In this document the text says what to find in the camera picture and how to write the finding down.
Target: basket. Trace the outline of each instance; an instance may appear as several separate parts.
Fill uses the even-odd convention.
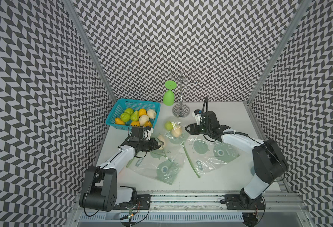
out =
[[[144,108],[146,110],[153,109],[156,112],[155,119],[150,119],[150,123],[153,125],[153,128],[156,125],[156,120],[158,120],[159,112],[160,112],[160,103],[158,102],[149,102],[149,101],[140,101],[140,100],[132,100],[132,99],[119,99],[114,107],[112,108],[110,114],[106,119],[106,125],[111,125],[116,129],[128,130],[132,120],[125,122],[125,125],[117,125],[115,124],[115,118],[119,118],[120,115],[127,109],[132,108],[134,111]]]

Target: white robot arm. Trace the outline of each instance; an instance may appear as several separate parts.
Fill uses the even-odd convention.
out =
[[[251,182],[241,189],[239,202],[242,207],[247,208],[253,206],[255,201],[261,201],[261,194],[277,177],[284,174],[288,167],[277,143],[271,139],[253,139],[245,133],[220,125],[215,113],[208,110],[208,97],[204,101],[202,111],[195,110],[192,115],[196,123],[185,128],[189,134],[208,135],[211,139],[234,145],[253,157],[255,175]]]
[[[81,207],[111,211],[115,204],[130,208],[136,204],[136,189],[118,187],[117,175],[139,152],[160,148],[161,145],[150,138],[152,133],[151,127],[132,127],[130,136],[119,146],[114,156],[99,166],[87,169],[79,200]],[[103,185],[96,186],[102,180]]]

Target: plastic bag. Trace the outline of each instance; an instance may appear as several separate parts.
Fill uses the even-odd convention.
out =
[[[209,142],[203,135],[187,139],[183,147],[190,165],[199,178],[233,161],[243,152],[231,144],[217,140]]]
[[[147,152],[143,158],[133,158],[126,167],[140,175],[172,184],[184,166],[185,154],[179,152],[181,145],[170,143],[164,137],[160,135],[156,138],[159,143],[162,141],[160,150]]]
[[[173,129],[171,131],[165,130],[164,136],[168,138],[166,140],[170,143],[181,145],[189,137],[189,133],[184,129],[186,125],[183,125],[177,119],[170,119],[168,121],[173,125]]]

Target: yellow fruit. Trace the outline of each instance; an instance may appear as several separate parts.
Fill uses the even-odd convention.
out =
[[[146,115],[146,109],[139,110],[139,117],[141,117],[142,115]]]
[[[146,126],[153,127],[153,125],[150,123],[150,121],[146,121],[146,123],[145,123],[144,127],[146,127]]]
[[[115,124],[117,124],[117,125],[125,125],[125,122],[123,122],[120,118],[116,117],[115,118]]]
[[[138,126],[138,127],[140,127],[140,123],[139,123],[139,121],[133,121],[133,122],[131,122],[130,125],[131,125],[131,126]]]

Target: chevron patterned wall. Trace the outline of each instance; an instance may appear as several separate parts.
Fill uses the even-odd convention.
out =
[[[164,72],[196,70],[184,100],[245,101],[298,0],[74,0],[116,98],[162,101]]]
[[[111,106],[60,0],[0,0],[0,226],[64,223]]]
[[[333,226],[333,0],[311,3],[252,103],[315,223]]]

